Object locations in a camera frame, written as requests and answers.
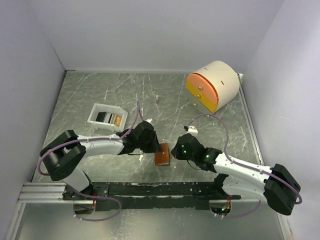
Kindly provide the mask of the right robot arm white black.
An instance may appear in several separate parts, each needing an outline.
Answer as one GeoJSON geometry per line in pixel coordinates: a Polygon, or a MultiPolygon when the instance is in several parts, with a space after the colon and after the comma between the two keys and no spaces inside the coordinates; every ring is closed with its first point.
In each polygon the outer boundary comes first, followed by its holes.
{"type": "Polygon", "coordinates": [[[177,160],[194,162],[201,170],[224,177],[212,186],[212,193],[218,199],[226,195],[248,197],[267,203],[271,209],[286,216],[302,203],[300,185],[281,164],[270,167],[230,157],[219,149],[204,147],[190,133],[177,139],[171,154],[177,160]]]}

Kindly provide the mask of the brown leather card holder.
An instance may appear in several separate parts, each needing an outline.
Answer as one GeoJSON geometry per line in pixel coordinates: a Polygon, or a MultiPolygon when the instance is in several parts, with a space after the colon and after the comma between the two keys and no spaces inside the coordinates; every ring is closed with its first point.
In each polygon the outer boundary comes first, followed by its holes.
{"type": "Polygon", "coordinates": [[[156,167],[166,167],[170,165],[172,155],[167,142],[160,144],[161,151],[154,154],[154,164],[156,167]]]}

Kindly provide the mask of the stack of cards in tray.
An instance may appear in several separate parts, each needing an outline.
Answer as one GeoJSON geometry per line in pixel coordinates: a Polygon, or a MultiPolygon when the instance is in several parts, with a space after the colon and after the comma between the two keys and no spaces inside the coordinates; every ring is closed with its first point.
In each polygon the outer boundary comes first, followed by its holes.
{"type": "Polygon", "coordinates": [[[95,121],[119,126],[122,121],[122,117],[115,113],[99,112],[95,121]]]}

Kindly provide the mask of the white card tray box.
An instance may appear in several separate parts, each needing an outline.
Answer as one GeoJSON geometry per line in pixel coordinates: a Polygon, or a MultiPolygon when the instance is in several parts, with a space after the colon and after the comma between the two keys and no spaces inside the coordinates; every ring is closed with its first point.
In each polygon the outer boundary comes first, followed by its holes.
{"type": "Polygon", "coordinates": [[[122,132],[128,112],[120,106],[94,103],[87,122],[96,130],[122,132]]]}

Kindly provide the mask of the cream round drawer cabinet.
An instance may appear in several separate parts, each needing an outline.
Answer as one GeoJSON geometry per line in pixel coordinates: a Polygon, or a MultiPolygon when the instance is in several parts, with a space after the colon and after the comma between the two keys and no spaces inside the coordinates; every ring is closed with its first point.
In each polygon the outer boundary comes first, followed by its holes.
{"type": "Polygon", "coordinates": [[[239,92],[238,74],[226,63],[216,60],[186,77],[187,98],[202,114],[215,113],[239,92]]]}

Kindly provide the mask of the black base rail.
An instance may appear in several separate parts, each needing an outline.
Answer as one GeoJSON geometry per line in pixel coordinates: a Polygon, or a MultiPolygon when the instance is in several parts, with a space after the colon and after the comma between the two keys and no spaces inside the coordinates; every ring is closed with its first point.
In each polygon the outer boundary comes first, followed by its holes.
{"type": "Polygon", "coordinates": [[[194,208],[209,210],[211,201],[226,202],[221,182],[94,182],[85,194],[114,198],[124,210],[194,208]]]}

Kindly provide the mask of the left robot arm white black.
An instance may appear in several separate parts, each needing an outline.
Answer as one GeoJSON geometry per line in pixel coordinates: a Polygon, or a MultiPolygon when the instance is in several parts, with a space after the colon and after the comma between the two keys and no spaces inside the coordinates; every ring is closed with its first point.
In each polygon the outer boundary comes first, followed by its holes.
{"type": "Polygon", "coordinates": [[[44,164],[52,181],[63,181],[75,190],[81,199],[89,199],[94,192],[90,178],[77,169],[84,158],[100,155],[134,155],[161,152],[156,131],[151,123],[140,122],[122,132],[101,137],[77,135],[67,130],[40,152],[40,164],[44,164]]]}

